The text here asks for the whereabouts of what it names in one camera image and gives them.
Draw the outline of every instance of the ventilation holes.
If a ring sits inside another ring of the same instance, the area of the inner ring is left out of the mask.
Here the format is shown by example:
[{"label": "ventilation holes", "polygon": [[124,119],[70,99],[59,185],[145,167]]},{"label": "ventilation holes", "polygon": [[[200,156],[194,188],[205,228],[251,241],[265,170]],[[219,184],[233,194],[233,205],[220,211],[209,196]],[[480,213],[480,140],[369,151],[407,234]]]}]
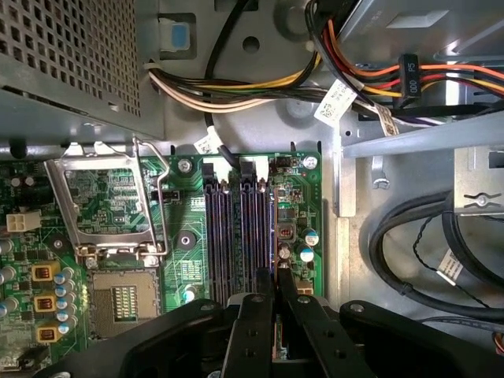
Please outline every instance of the ventilation holes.
[{"label": "ventilation holes", "polygon": [[0,53],[139,117],[135,0],[0,0]]}]

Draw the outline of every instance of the metal frame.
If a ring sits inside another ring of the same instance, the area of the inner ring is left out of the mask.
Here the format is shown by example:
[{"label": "metal frame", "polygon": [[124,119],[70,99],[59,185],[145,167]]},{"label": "metal frame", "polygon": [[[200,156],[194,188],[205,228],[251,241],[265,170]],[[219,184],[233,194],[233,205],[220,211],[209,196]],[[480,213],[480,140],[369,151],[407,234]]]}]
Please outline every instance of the metal frame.
[{"label": "metal frame", "polygon": [[416,132],[345,146],[345,158],[449,150],[470,146],[496,146],[504,143],[504,111],[460,120]]},{"label": "metal frame", "polygon": [[[63,153],[61,159],[46,161],[45,167],[47,175],[54,189],[57,203],[61,209],[61,215],[68,230],[70,241],[72,242],[76,258],[96,258],[103,254],[134,254],[139,256],[164,256],[166,252],[167,229],[163,206],[161,206],[161,221],[163,223],[163,233],[165,246],[158,244],[156,231],[152,221],[149,199],[146,195],[144,179],[139,160],[139,144],[148,146],[154,152],[156,149],[150,143],[145,143],[137,139],[134,142],[134,156],[114,150],[102,142],[94,144],[94,153],[86,154],[83,147],[73,143]],[[157,189],[160,191],[162,203],[161,181],[168,175],[169,165],[161,156],[167,171],[160,175]],[[99,235],[87,234],[79,230],[77,219],[80,213],[79,206],[73,202],[72,194],[66,181],[66,173],[71,171],[89,170],[110,170],[110,169],[130,169],[135,181],[135,188],[139,196],[137,208],[143,212],[149,228],[144,232],[121,234],[121,235]]]}]

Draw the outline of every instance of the white wire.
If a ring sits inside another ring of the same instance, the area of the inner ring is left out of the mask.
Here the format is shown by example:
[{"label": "white wire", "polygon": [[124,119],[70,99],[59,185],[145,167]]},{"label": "white wire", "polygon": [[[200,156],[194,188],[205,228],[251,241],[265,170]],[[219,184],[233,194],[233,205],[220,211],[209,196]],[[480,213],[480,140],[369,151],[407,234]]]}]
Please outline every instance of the white wire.
[{"label": "white wire", "polygon": [[152,72],[149,72],[149,76],[170,97],[174,98],[178,102],[183,103],[186,106],[191,107],[192,109],[207,113],[234,113],[240,110],[250,109],[255,106],[265,104],[266,102],[275,101],[272,99],[254,99],[243,102],[236,102],[233,104],[211,104],[208,102],[196,100],[194,98],[186,96],[183,93],[180,93],[176,89],[171,88],[163,83]]}]

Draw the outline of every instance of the white sticker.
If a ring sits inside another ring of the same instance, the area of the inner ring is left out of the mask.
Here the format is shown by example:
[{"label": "white sticker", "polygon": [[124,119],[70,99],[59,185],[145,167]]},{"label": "white sticker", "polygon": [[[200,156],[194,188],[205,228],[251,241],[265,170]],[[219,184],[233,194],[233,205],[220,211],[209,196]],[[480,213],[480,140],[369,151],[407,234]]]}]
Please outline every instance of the white sticker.
[{"label": "white sticker", "polygon": [[354,90],[346,86],[339,79],[333,83],[325,95],[321,104],[318,106],[314,116],[325,124],[333,128],[339,126],[339,120],[343,114],[350,108],[357,94]]},{"label": "white sticker", "polygon": [[399,135],[399,129],[392,118],[391,110],[380,104],[375,104],[375,108],[378,110],[378,117],[385,136]]},{"label": "white sticker", "polygon": [[447,254],[444,255],[444,258],[441,261],[441,264],[439,264],[438,271],[450,280],[456,281],[463,268],[464,266],[462,266],[459,260],[457,260],[453,252],[448,250]]},{"label": "white sticker", "polygon": [[205,136],[195,143],[196,150],[198,154],[201,155],[213,155],[217,154],[217,148],[213,148],[213,144],[211,143],[212,137],[210,135]]}]

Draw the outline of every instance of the white connector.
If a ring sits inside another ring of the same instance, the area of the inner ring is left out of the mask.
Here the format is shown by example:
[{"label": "white connector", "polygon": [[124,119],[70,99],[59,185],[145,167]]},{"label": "white connector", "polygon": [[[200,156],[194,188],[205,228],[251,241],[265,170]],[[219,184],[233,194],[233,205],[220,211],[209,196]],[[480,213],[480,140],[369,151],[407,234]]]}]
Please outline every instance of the white connector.
[{"label": "white connector", "polygon": [[40,228],[40,211],[7,214],[7,232],[26,232]]}]

